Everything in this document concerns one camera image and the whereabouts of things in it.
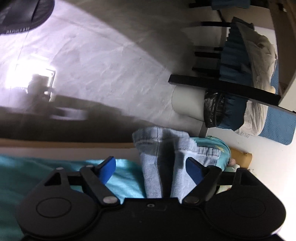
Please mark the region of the light blue denim jeans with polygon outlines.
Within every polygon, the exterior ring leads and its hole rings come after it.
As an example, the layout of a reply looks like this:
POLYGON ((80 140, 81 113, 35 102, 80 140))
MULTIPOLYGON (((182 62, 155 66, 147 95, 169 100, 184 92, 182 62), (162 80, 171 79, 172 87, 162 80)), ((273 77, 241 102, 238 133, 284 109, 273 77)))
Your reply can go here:
POLYGON ((186 160, 192 157, 202 166, 216 166, 224 148, 215 137, 192 138, 187 132, 157 126, 135 131, 132 139, 147 198, 182 200, 196 186, 186 171, 186 160))

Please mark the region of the tan cushion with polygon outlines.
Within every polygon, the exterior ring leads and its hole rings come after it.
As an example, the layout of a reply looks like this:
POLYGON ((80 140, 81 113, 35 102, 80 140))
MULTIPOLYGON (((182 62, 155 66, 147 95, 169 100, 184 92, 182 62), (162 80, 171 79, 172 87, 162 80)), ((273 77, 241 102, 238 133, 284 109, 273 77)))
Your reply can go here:
POLYGON ((238 164, 241 168, 248 169, 251 161, 252 161, 252 154, 240 151, 235 148, 230 148, 231 158, 235 159, 236 164, 238 164))

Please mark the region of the black trash bin bag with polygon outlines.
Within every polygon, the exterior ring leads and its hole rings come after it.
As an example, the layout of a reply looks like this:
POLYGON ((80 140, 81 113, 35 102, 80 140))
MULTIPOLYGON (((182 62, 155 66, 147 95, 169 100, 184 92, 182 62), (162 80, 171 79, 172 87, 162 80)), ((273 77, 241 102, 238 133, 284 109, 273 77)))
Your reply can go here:
POLYGON ((224 95, 215 91, 206 90, 204 96, 204 122, 206 127, 218 127, 224 118, 224 113, 224 95))

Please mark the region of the blue covered sofa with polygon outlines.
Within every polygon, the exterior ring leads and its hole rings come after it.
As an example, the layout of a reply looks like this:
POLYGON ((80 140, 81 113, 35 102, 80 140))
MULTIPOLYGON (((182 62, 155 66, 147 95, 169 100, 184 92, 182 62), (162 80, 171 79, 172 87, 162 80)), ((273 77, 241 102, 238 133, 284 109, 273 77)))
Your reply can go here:
MULTIPOLYGON (((224 98, 225 113, 218 128, 230 129, 235 132, 244 124, 247 100, 230 95, 224 95, 224 98)), ((265 125, 259 136, 284 145, 289 145, 292 142, 294 132, 294 115, 268 107, 265 125)))

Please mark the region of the black wooden chair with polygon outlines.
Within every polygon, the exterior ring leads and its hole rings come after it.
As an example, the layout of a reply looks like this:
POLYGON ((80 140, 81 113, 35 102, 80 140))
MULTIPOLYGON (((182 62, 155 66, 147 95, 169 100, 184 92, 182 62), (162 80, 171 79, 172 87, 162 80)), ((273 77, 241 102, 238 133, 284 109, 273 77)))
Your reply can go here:
POLYGON ((216 73, 210 76, 209 80, 204 80, 204 76, 197 77, 185 75, 170 75, 169 83, 174 85, 187 85, 204 88, 206 90, 217 91, 218 93, 230 94, 252 102, 258 102, 281 111, 292 112, 291 109, 283 105, 284 97, 292 91, 291 85, 294 80, 295 67, 292 67, 287 58, 288 47, 295 46, 293 25, 295 25, 295 3, 293 1, 267 1, 265 6, 269 8, 273 27, 275 30, 277 49, 279 53, 279 80, 287 80, 288 88, 283 95, 272 94, 270 92, 257 89, 255 87, 237 84, 220 80, 221 75, 216 73))

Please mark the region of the grey cloth on sofa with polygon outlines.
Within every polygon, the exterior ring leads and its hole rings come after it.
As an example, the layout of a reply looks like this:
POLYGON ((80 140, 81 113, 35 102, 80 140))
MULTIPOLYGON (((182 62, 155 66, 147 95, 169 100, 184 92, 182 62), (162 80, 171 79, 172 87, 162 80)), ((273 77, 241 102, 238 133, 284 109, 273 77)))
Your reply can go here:
MULTIPOLYGON (((277 55, 274 46, 266 36, 258 34, 245 24, 236 24, 245 44, 252 71, 253 87, 276 93, 271 85, 271 78, 275 72, 277 55)), ((243 136, 258 136, 265 125, 268 107, 248 101, 244 114, 244 124, 235 132, 243 136)))

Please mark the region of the black slipper sandal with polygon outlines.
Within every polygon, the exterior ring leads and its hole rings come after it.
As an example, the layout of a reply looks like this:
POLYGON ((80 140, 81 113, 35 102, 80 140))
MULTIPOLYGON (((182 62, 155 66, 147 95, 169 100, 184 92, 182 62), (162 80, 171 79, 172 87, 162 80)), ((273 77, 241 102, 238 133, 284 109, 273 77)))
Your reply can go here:
POLYGON ((1 1, 1 34, 19 34, 39 27, 54 7, 54 0, 1 1))

